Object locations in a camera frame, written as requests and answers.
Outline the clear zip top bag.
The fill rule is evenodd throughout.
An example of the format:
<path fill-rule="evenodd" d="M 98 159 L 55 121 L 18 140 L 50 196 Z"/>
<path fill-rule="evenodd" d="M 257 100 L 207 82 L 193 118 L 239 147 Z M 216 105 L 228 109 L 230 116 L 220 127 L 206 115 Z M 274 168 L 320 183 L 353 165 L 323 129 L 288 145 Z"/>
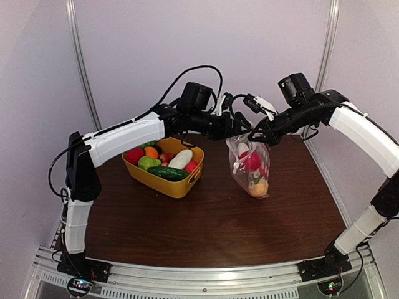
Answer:
<path fill-rule="evenodd" d="M 233 179 L 253 198 L 269 196 L 270 157 L 263 143 L 249 141 L 247 135 L 225 140 Z"/>

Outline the large red tomato toy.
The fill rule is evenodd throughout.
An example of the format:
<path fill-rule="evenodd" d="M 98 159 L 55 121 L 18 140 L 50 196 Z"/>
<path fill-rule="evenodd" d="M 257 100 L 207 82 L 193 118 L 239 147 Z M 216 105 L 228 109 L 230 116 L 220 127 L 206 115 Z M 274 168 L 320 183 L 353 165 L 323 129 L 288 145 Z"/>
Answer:
<path fill-rule="evenodd" d="M 244 159 L 243 164 L 246 171 L 255 172 L 262 166 L 261 157 L 257 153 L 251 153 Z"/>

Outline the yellow cauliflower toy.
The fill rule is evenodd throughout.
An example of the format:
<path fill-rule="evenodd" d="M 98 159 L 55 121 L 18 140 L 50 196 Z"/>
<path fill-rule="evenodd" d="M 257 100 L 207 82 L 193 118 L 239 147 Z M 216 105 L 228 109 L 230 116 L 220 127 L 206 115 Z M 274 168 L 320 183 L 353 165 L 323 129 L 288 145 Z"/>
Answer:
<path fill-rule="evenodd" d="M 267 198 L 269 194 L 269 183 L 257 183 L 257 184 L 250 184 L 249 187 L 249 194 L 255 198 Z"/>

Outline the white cabbage toy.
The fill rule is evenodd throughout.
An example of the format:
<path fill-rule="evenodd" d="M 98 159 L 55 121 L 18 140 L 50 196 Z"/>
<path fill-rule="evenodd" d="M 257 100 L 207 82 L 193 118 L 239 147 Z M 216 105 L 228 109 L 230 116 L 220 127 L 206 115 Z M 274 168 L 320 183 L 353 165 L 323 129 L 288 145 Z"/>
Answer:
<path fill-rule="evenodd" d="M 238 158 L 244 159 L 251 154 L 251 150 L 246 143 L 240 142 L 238 144 Z"/>

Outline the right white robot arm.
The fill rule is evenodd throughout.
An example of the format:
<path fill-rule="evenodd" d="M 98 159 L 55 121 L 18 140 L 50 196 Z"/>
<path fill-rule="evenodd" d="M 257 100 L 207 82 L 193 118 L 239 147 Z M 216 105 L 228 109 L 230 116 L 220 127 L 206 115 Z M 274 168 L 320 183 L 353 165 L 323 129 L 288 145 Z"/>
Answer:
<path fill-rule="evenodd" d="M 338 91 L 315 92 L 302 73 L 289 75 L 278 86 L 289 106 L 283 112 L 260 96 L 246 95 L 244 103 L 265 114 L 251 129 L 250 141 L 275 146 L 284 135 L 323 124 L 354 143 L 386 177 L 368 207 L 325 249 L 319 268 L 332 275 L 345 266 L 351 251 L 398 215 L 398 142 Z"/>

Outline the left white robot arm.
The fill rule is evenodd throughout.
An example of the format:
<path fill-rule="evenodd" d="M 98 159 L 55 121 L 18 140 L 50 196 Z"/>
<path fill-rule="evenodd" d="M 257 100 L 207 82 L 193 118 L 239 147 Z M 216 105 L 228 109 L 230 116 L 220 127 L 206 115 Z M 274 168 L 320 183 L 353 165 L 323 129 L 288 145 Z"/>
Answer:
<path fill-rule="evenodd" d="M 89 270 L 85 250 L 85 233 L 90 209 L 102 191 L 97 167 L 132 148 L 187 131 L 194 131 L 211 140 L 239 135 L 250 128 L 242 118 L 230 112 L 211 114 L 205 110 L 211 88 L 199 83 L 185 85 L 176 107 L 157 104 L 142 118 L 119 123 L 85 136 L 78 132 L 69 137 L 66 180 L 68 192 L 64 246 L 69 253 L 65 266 L 77 277 Z"/>

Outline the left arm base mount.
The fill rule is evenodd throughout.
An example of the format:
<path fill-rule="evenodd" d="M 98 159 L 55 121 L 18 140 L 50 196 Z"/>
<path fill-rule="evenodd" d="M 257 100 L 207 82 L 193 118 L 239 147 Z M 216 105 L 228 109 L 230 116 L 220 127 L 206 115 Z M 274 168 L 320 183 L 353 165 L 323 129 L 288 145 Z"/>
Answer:
<path fill-rule="evenodd" d="M 110 269 L 111 265 L 107 262 L 86 258 L 73 260 L 66 255 L 61 256 L 57 265 L 58 272 L 70 276 L 66 289 L 72 297 L 76 298 L 88 295 L 96 282 L 108 282 Z"/>

